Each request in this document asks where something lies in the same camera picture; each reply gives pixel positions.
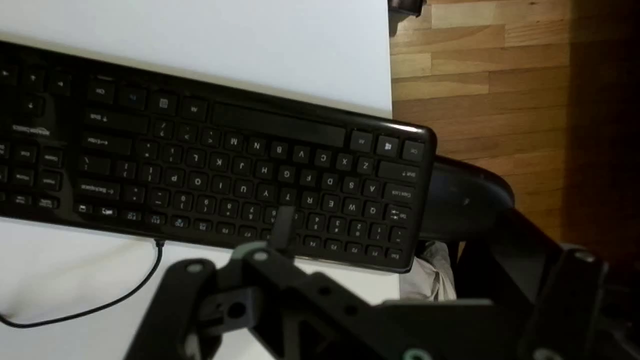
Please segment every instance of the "white table surface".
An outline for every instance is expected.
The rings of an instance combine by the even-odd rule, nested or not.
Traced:
[[[2,40],[382,117],[391,116],[387,31],[382,0],[0,0]],[[169,242],[156,276],[112,309],[37,329],[0,325],[0,358],[121,359],[170,264],[223,266],[229,254]],[[0,312],[32,322],[103,304],[138,284],[154,257],[150,240],[2,219]],[[372,304],[399,293],[397,275],[297,264]],[[270,357],[236,331],[216,358]]]

